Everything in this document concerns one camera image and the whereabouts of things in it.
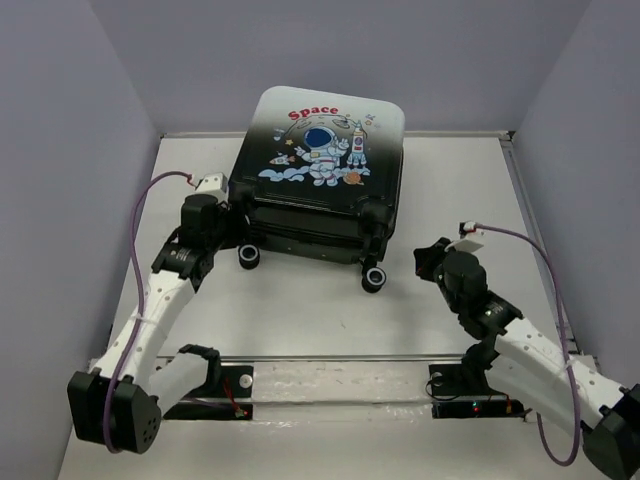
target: suitcase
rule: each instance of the suitcase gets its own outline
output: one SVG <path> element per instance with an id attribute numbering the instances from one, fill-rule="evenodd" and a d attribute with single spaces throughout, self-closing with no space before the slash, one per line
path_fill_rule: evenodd
<path id="1" fill-rule="evenodd" d="M 403 133 L 404 113 L 392 103 L 291 87 L 264 92 L 229 178 L 229 202 L 247 221 L 241 265 L 255 267 L 259 249 L 360 263 L 363 288 L 380 290 Z"/>

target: black joint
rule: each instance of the black joint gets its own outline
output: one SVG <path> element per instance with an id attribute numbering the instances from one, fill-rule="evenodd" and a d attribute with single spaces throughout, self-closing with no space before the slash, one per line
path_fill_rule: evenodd
<path id="1" fill-rule="evenodd" d="M 587 425 L 584 420 L 580 420 L 580 430 L 582 431 L 583 435 L 589 434 L 593 431 L 593 429 L 589 425 Z"/>
<path id="2" fill-rule="evenodd" d="M 582 448 L 607 477 L 627 480 L 640 468 L 640 385 L 620 391 L 624 396 L 613 407 L 600 407 L 598 424 L 583 429 Z"/>
<path id="3" fill-rule="evenodd" d="M 487 272 L 475 255 L 452 252 L 443 260 L 442 269 L 442 283 L 437 283 L 453 303 L 472 306 L 487 293 Z"/>
<path id="4" fill-rule="evenodd" d="M 203 347 L 201 345 L 187 344 L 178 350 L 182 354 L 197 355 L 209 362 L 207 370 L 207 379 L 202 386 L 189 392 L 190 396 L 200 396 L 199 392 L 211 391 L 220 382 L 222 376 L 222 363 L 220 361 L 220 352 L 214 348 Z"/>
<path id="5" fill-rule="evenodd" d="M 447 252 L 445 249 L 451 244 L 451 240 L 442 237 L 432 246 L 427 248 L 416 248 L 413 256 L 416 261 L 416 275 L 421 280 L 428 282 L 435 281 L 435 272 L 442 265 Z"/>
<path id="6" fill-rule="evenodd" d="M 226 204 L 211 195 L 185 198 L 180 210 L 180 226 L 169 236 L 151 265 L 189 279 L 197 292 L 204 277 L 213 269 L 213 257 L 229 237 Z"/>
<path id="7" fill-rule="evenodd" d="M 499 356 L 494 344 L 493 339 L 489 337 L 469 347 L 462 357 L 462 366 L 473 370 L 474 373 L 491 370 L 491 364 Z"/>
<path id="8" fill-rule="evenodd" d="M 67 385 L 67 396 L 76 436 L 80 440 L 104 445 L 102 415 L 109 379 L 76 372 Z M 118 450 L 146 452 L 158 433 L 162 413 L 156 400 L 140 386 L 116 383 L 111 403 L 111 441 Z"/>

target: white table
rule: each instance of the white table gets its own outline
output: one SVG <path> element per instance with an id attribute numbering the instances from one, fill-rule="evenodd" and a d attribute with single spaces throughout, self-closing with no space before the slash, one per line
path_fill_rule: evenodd
<path id="1" fill-rule="evenodd" d="M 154 173 L 229 172 L 240 143 L 165 139 Z M 461 220 L 521 232 L 524 222 L 497 139 L 408 138 L 405 152 L 397 230 L 382 264 L 389 281 L 381 292 L 364 293 L 356 268 L 265 252 L 258 269 L 246 272 L 235 252 L 221 252 L 171 332 L 162 355 L 197 342 L 227 358 L 261 360 L 253 422 L 163 422 L 142 456 L 114 457 L 72 434 L 60 480 L 602 478 L 582 456 L 569 469 L 553 465 L 533 423 L 431 418 L 427 360 L 462 354 L 473 340 L 437 289 L 414 276 L 412 250 L 454 237 Z M 137 242 L 143 271 L 177 225 L 188 193 L 182 181 L 166 180 L 150 194 Z M 478 256 L 491 288 L 557 338 L 531 249 L 488 234 Z M 135 301 L 130 269 L 112 337 Z M 380 361 L 282 358 L 294 356 Z M 391 361 L 420 356 L 424 361 Z M 564 456 L 570 438 L 553 427 L 548 437 Z"/>

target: cable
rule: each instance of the cable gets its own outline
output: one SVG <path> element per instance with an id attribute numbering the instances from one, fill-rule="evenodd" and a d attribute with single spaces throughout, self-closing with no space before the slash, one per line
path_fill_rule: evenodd
<path id="1" fill-rule="evenodd" d="M 553 460 L 556 464 L 561 467 L 568 467 L 569 465 L 575 462 L 576 457 L 578 456 L 578 451 L 580 449 L 580 397 L 578 395 L 578 386 L 576 384 L 576 377 L 573 373 L 573 367 L 569 363 L 571 360 L 571 356 L 569 355 L 569 347 L 567 345 L 567 333 L 566 333 L 566 322 L 564 315 L 562 314 L 562 304 L 560 302 L 560 287 L 558 284 L 558 278 L 556 277 L 555 270 L 553 269 L 553 265 L 551 264 L 551 260 L 549 259 L 546 252 L 542 249 L 540 245 L 531 240 L 526 235 L 522 235 L 521 233 L 514 232 L 512 230 L 507 230 L 504 228 L 491 227 L 489 225 L 483 225 L 481 223 L 476 223 L 476 228 L 480 228 L 482 230 L 487 230 L 490 232 L 503 233 L 505 235 L 510 235 L 512 237 L 519 238 L 524 240 L 529 245 L 531 245 L 542 257 L 544 263 L 547 265 L 547 269 L 549 270 L 549 274 L 551 275 L 551 282 L 553 283 L 553 290 L 555 293 L 555 303 L 556 310 L 558 314 L 558 324 L 560 327 L 560 346 L 562 348 L 562 356 L 564 358 L 565 364 L 567 364 L 567 375 L 569 376 L 569 386 L 571 388 L 571 398 L 573 400 L 573 421 L 574 421 L 574 431 L 573 431 L 573 445 L 571 447 L 571 452 L 569 453 L 569 457 L 566 460 L 559 460 L 551 451 L 549 447 L 549 443 L 547 442 L 547 437 L 544 433 L 544 427 L 542 425 L 542 417 L 539 413 L 537 413 L 538 418 L 538 431 L 540 432 L 540 440 L 542 441 L 542 446 L 549 455 L 549 458 Z"/>
<path id="2" fill-rule="evenodd" d="M 229 378 L 228 377 L 225 377 L 225 379 L 222 381 L 222 388 L 224 389 L 224 393 L 227 395 L 227 398 L 231 402 L 231 406 L 233 407 L 233 410 L 235 411 L 236 417 L 238 417 L 238 418 L 246 417 L 248 415 L 248 413 L 246 411 L 244 411 L 240 407 L 240 405 L 238 405 L 236 403 L 235 398 L 233 398 L 233 391 L 231 390 L 231 384 L 229 382 Z"/>
<path id="3" fill-rule="evenodd" d="M 452 400 L 456 400 L 458 398 L 460 398 L 460 395 L 456 395 L 455 397 L 451 397 L 451 398 L 440 398 L 440 397 L 436 397 L 434 396 L 430 391 L 429 391 L 429 387 L 433 385 L 433 380 L 429 380 L 427 382 L 427 385 L 424 388 L 424 391 L 427 392 L 427 395 L 429 395 L 431 398 L 433 398 L 435 401 L 437 402 L 450 402 Z"/>
<path id="4" fill-rule="evenodd" d="M 229 408 L 229 405 L 227 405 L 226 403 L 207 402 L 206 400 L 200 400 L 198 398 L 189 398 L 189 399 L 180 400 L 178 405 L 200 405 L 203 407 L 222 408 L 222 409 Z"/>
<path id="5" fill-rule="evenodd" d="M 138 210 L 140 209 L 140 206 L 142 205 L 144 199 L 147 197 L 147 193 L 149 193 L 149 190 L 151 190 L 151 187 L 153 187 L 163 178 L 171 176 L 185 177 L 189 185 L 192 185 L 191 179 L 193 178 L 193 176 L 188 173 L 175 170 L 161 173 L 160 175 L 152 179 L 149 185 L 147 185 L 147 187 L 142 191 L 142 193 L 138 197 L 138 201 L 131 210 L 131 218 L 129 222 L 129 250 L 131 252 L 131 264 L 133 265 L 133 273 L 135 274 L 136 285 L 138 287 L 138 314 L 131 331 L 131 336 L 129 337 L 129 340 L 125 345 L 124 350 L 122 350 L 120 359 L 118 360 L 116 368 L 114 369 L 113 374 L 111 375 L 111 379 L 109 380 L 107 395 L 104 401 L 104 411 L 102 414 L 102 436 L 107 450 L 109 450 L 111 453 L 120 453 L 120 450 L 113 445 L 113 441 L 111 439 L 111 403 L 113 402 L 113 392 L 115 391 L 118 377 L 120 376 L 120 373 L 124 368 L 124 364 L 127 361 L 129 352 L 131 352 L 131 349 L 133 348 L 133 345 L 136 341 L 136 337 L 138 336 L 138 332 L 140 331 L 140 326 L 142 325 L 142 317 L 144 316 L 144 286 L 142 284 L 142 274 L 140 273 L 140 264 L 138 263 L 138 255 L 136 253 L 135 245 L 136 217 L 138 216 Z"/>
<path id="6" fill-rule="evenodd" d="M 521 413 L 512 414 L 511 417 L 513 417 L 513 418 L 522 418 L 522 421 L 526 423 L 527 415 L 529 415 L 531 412 L 533 412 L 533 408 L 527 408 L 525 411 L 523 411 Z"/>

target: gray wall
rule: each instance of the gray wall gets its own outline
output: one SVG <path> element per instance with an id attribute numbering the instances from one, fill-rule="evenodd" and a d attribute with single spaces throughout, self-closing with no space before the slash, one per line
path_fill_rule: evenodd
<path id="1" fill-rule="evenodd" d="M 589 0 L 91 0 L 163 132 L 244 130 L 286 84 L 407 128 L 515 130 Z"/>
<path id="2" fill-rule="evenodd" d="M 3 2 L 0 65 L 0 478 L 53 479 L 158 136 L 85 1 Z"/>
<path id="3" fill-rule="evenodd" d="M 640 2 L 593 0 L 516 136 L 567 313 L 603 369 L 640 380 Z"/>

